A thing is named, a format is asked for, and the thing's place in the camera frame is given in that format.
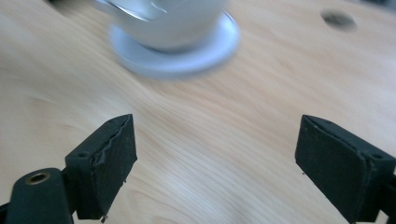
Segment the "white saucer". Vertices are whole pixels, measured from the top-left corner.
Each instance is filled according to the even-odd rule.
[[[116,25],[110,27],[110,42],[120,63],[145,77],[189,77],[226,61],[239,43],[239,29],[233,18],[224,12],[218,27],[197,48],[180,53],[164,53],[136,43]]]

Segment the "white cup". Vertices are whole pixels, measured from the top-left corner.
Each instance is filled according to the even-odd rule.
[[[191,47],[214,29],[227,0],[96,0],[137,43],[159,51]]]

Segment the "cup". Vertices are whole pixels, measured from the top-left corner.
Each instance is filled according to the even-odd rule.
[[[96,0],[134,41],[158,51],[180,51],[208,35],[227,0]]]

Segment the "wood grain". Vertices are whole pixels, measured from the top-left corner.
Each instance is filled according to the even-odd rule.
[[[324,9],[357,29],[326,25]],[[341,0],[230,1],[234,57],[184,80],[126,71],[93,7],[0,2],[0,202],[108,119],[133,113],[138,161],[106,223],[346,223],[295,164],[302,114],[396,156],[396,16]],[[385,223],[380,216],[377,223]],[[79,221],[77,223],[98,223]]]

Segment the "light wood surface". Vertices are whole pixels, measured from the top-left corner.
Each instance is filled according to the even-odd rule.
[[[106,223],[347,223],[295,164],[302,114],[396,156],[396,15],[342,0],[230,1],[242,39],[202,76],[126,71],[82,2],[0,2],[0,203],[103,122],[133,113],[138,162]],[[341,9],[357,29],[326,25]],[[385,223],[381,215],[377,223]],[[76,223],[99,223],[80,221]]]

